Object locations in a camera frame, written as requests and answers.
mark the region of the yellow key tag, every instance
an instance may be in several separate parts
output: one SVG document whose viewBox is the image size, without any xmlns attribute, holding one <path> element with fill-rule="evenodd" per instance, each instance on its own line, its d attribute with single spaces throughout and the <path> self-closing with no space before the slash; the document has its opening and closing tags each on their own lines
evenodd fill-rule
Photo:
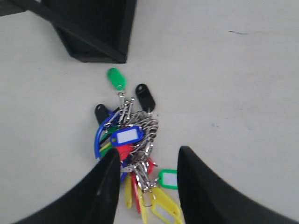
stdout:
<svg viewBox="0 0 299 224">
<path fill-rule="evenodd" d="M 167 224 L 182 224 L 180 208 L 160 188 L 153 188 L 151 210 Z"/>
<path fill-rule="evenodd" d="M 142 221 L 144 224 L 148 223 L 148 218 L 146 214 L 146 207 L 144 206 L 144 201 L 143 201 L 143 196 L 142 196 L 142 191 L 140 187 L 138 187 L 138 198 L 139 198 L 139 205 L 140 205 L 140 212 L 142 216 Z"/>
<path fill-rule="evenodd" d="M 125 202 L 126 202 L 126 207 L 130 209 L 133 203 L 132 180 L 130 175 L 127 175 L 125 179 Z"/>
</svg>

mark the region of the blue key tag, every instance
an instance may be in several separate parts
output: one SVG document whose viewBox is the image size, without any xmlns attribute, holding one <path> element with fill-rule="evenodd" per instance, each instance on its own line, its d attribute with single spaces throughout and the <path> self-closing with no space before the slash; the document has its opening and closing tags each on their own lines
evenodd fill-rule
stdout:
<svg viewBox="0 0 299 224">
<path fill-rule="evenodd" d="M 133 126 L 114 132 L 111 135 L 110 142 L 114 147 L 117 147 L 139 142 L 142 138 L 142 129 L 138 126 Z"/>
</svg>

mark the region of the black plastic part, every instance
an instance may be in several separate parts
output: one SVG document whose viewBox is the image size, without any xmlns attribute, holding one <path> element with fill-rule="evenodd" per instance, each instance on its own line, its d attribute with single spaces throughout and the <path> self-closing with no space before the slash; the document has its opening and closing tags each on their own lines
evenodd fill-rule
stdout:
<svg viewBox="0 0 299 224">
<path fill-rule="evenodd" d="M 178 193 L 186 224 L 298 224 L 228 185 L 187 146 L 178 156 Z"/>
<path fill-rule="evenodd" d="M 139 84 L 135 90 L 137 99 L 141 105 L 141 108 L 146 112 L 152 112 L 156 103 L 154 98 L 152 97 L 149 88 L 146 84 Z"/>
<path fill-rule="evenodd" d="M 8 0 L 0 0 L 0 16 L 22 13 L 25 10 L 10 3 Z"/>
<path fill-rule="evenodd" d="M 112 224 L 120 190 L 120 157 L 111 149 L 57 201 L 16 224 Z"/>
<path fill-rule="evenodd" d="M 95 107 L 94 114 L 99 125 L 101 125 L 109 117 L 109 111 L 103 104 L 99 104 Z"/>
<path fill-rule="evenodd" d="M 9 0 L 50 21 L 70 56 L 125 63 L 137 0 Z"/>
</svg>

